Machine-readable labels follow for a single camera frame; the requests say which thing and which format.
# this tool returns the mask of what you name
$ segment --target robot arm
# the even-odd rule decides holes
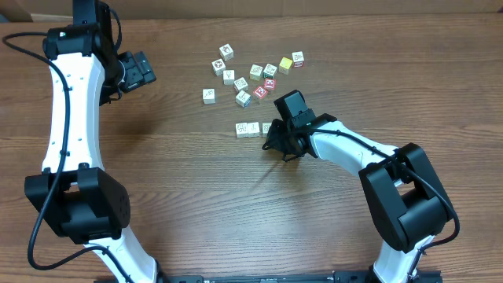
[[[408,281],[419,248],[429,244],[453,216],[431,190],[411,179],[392,160],[375,152],[394,158],[423,176],[451,205],[424,151],[414,144],[400,149],[381,145],[348,130],[333,116],[316,117],[298,90],[277,99],[274,104],[282,120],[273,121],[263,149],[284,153],[284,161],[308,153],[332,161],[358,176],[374,225],[384,239],[380,256],[372,268],[372,277],[386,283]],[[401,196],[396,187],[411,181],[415,188]]]
[[[118,282],[154,283],[162,277],[155,259],[141,247],[129,227],[127,191],[104,171],[99,147],[99,107],[156,80],[143,52],[117,55],[112,43],[109,7],[96,0],[74,0],[74,24],[49,30],[43,41],[46,56],[64,74],[70,93],[68,154],[59,191],[44,219],[55,234],[70,237],[85,247],[107,248],[127,272],[99,250],[94,252]],[[53,113],[50,143],[42,174],[26,177],[25,193],[41,211],[60,163],[64,138],[65,96],[60,76],[53,79]],[[77,185],[79,191],[68,192]]]

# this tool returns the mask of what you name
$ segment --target toy block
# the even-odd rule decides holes
[[[253,64],[251,66],[251,70],[250,70],[250,79],[254,79],[256,81],[259,81],[260,77],[262,76],[262,70],[263,70],[263,68],[261,66]]]
[[[250,104],[251,100],[252,96],[244,92],[244,90],[240,91],[240,93],[236,95],[236,103],[241,105],[243,108],[246,108]]]
[[[234,84],[234,70],[225,70],[223,72],[223,84],[226,86]]]
[[[236,124],[236,136],[238,138],[246,138],[248,136],[248,124],[247,123],[237,123]]]
[[[266,95],[267,95],[267,90],[263,86],[258,86],[254,91],[253,94],[255,97],[257,97],[259,100],[262,100]]]
[[[264,79],[274,79],[274,75],[276,75],[277,67],[272,64],[267,64],[264,69]]]
[[[267,138],[267,134],[269,133],[269,128],[272,123],[262,123],[262,136]]]
[[[259,122],[248,123],[247,129],[248,129],[248,137],[249,138],[260,137]]]
[[[288,59],[287,57],[283,57],[280,62],[280,73],[288,75],[290,68],[292,67],[293,61]]]
[[[203,90],[203,102],[204,104],[213,104],[216,102],[215,90],[206,89]]]
[[[276,90],[276,79],[264,79],[264,88],[273,94]]]
[[[246,79],[240,77],[239,79],[234,81],[234,89],[237,93],[242,90],[248,90],[248,83],[246,83]]]
[[[293,68],[304,66],[304,54],[302,51],[292,53]]]
[[[229,61],[234,58],[234,50],[230,47],[229,44],[225,44],[220,47],[220,56],[222,56],[224,61]]]
[[[211,66],[213,66],[213,72],[215,72],[215,75],[221,75],[226,70],[226,64],[222,59],[211,62]]]

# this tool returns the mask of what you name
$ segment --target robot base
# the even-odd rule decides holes
[[[440,271],[417,271],[413,283],[443,283]],[[117,283],[118,281],[95,281],[94,283]],[[309,275],[264,275],[242,277],[166,276],[157,283],[381,283],[373,276],[372,267],[367,271],[334,271],[332,274]]]

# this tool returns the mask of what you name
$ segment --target cardboard box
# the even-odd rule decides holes
[[[70,17],[70,0],[17,0],[34,18]],[[496,13],[503,0],[107,0],[121,19]]]

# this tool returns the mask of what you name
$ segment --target wood grain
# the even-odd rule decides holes
[[[56,26],[3,24],[0,35]],[[138,239],[169,274],[366,269],[381,239],[359,181],[311,157],[284,164],[260,149],[262,138],[235,137],[235,123],[278,118],[272,100],[298,89],[318,115],[382,143],[423,146],[461,234],[420,266],[447,282],[499,282],[502,29],[496,14],[125,21],[122,50],[144,50],[157,81],[100,108],[105,167],[128,189]],[[41,49],[40,38],[15,42]],[[211,70],[225,43],[237,77],[298,50],[307,65],[279,74],[266,103],[242,109]],[[0,46],[0,62],[0,282],[109,276],[94,255],[47,272],[29,267],[36,212],[23,184],[46,153],[52,86],[47,67],[30,57]],[[216,89],[216,105],[203,104],[203,88]],[[35,253],[51,263],[78,248],[44,224]]]

